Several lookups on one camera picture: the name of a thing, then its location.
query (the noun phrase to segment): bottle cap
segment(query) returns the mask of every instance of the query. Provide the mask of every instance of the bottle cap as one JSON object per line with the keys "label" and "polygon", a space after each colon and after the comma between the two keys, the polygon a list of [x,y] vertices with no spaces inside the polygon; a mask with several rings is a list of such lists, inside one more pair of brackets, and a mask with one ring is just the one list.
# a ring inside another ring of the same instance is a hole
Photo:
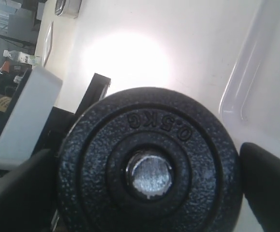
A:
{"label": "bottle cap", "polygon": [[9,51],[8,51],[8,50],[4,50],[3,56],[4,56],[4,57],[8,57],[8,55],[9,55]]}

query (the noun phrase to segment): gym equipment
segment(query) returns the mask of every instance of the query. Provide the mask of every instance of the gym equipment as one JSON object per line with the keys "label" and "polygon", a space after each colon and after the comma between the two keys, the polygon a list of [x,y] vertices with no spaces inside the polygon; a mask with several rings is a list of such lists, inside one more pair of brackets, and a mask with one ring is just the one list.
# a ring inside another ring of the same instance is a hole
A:
{"label": "gym equipment", "polygon": [[136,88],[90,107],[61,148],[69,231],[230,232],[242,201],[236,149],[201,104]]}

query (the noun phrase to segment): white plastic tray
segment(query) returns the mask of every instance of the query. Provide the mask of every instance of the white plastic tray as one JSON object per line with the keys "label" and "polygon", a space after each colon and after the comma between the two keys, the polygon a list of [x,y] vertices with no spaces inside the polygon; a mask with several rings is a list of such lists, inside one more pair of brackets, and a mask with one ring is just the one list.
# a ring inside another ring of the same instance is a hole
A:
{"label": "white plastic tray", "polygon": [[262,2],[220,115],[237,148],[253,142],[280,158],[280,0]]}

